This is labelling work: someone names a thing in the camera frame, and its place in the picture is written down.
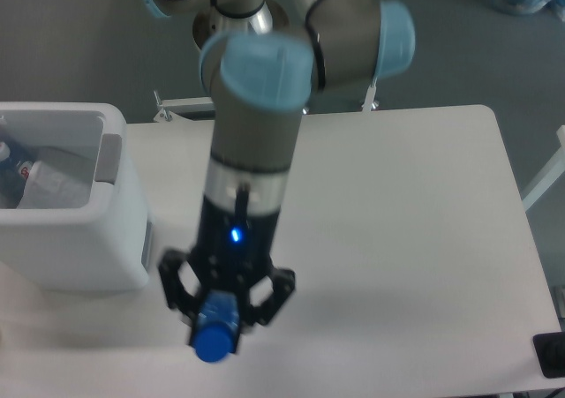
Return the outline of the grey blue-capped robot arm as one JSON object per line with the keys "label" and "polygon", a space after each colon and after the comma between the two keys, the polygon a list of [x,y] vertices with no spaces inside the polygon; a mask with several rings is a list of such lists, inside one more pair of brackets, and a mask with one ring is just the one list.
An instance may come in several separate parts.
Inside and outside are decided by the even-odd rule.
{"label": "grey blue-capped robot arm", "polygon": [[312,94],[405,71],[416,48],[396,0],[296,0],[301,26],[213,29],[200,82],[215,108],[198,234],[158,269],[168,307],[192,336],[237,338],[269,324],[296,278],[270,251],[305,106]]}

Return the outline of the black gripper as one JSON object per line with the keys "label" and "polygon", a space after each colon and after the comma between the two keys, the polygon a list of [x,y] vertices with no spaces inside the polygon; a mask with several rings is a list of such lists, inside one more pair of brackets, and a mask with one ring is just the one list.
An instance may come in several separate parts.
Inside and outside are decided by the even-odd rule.
{"label": "black gripper", "polygon": [[[248,334],[256,325],[267,327],[296,289],[296,273],[274,266],[270,257],[279,214],[275,210],[242,220],[204,198],[194,247],[190,251],[168,248],[158,263],[167,306],[179,311],[187,326],[196,327],[209,292],[232,292],[237,300],[238,333]],[[197,276],[194,295],[181,281],[184,265]],[[254,303],[252,290],[264,280],[270,292]]]}

